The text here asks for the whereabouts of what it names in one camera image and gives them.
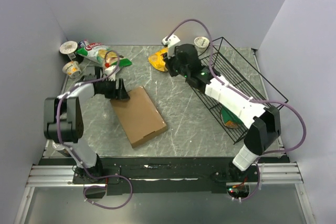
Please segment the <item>brown cardboard express box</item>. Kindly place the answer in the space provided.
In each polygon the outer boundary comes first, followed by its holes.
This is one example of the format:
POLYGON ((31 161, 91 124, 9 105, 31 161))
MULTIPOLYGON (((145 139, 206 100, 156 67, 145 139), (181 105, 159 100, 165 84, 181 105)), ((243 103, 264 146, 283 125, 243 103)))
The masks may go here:
POLYGON ((167 131, 167 124, 143 86, 128 95, 127 101, 110 103, 132 148, 136 148, 167 131))

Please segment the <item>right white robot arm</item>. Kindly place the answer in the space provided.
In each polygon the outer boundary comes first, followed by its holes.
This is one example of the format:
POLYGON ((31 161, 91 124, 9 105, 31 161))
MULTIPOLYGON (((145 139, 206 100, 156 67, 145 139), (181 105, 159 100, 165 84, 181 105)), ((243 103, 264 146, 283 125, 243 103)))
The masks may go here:
POLYGON ((244 144, 229 169, 233 180, 243 180, 251 164, 280 136, 279 110, 253 100, 231 85, 212 65, 203 65, 194 45, 166 42, 164 47, 167 52, 163 61, 170 76, 183 76, 192 88, 219 102, 247 128, 244 144))

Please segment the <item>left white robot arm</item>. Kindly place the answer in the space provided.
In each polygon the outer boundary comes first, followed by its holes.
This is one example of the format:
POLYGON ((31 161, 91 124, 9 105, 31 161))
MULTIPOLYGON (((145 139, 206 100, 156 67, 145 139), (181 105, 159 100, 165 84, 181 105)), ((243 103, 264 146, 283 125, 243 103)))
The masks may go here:
POLYGON ((70 90, 44 101, 45 138, 65 148, 76 162, 75 173, 92 183, 98 183, 106 176, 99 155, 83 138, 81 105, 97 94, 110 100, 129 100, 123 79, 115 77, 119 70, 117 66, 89 67, 89 72, 70 90))

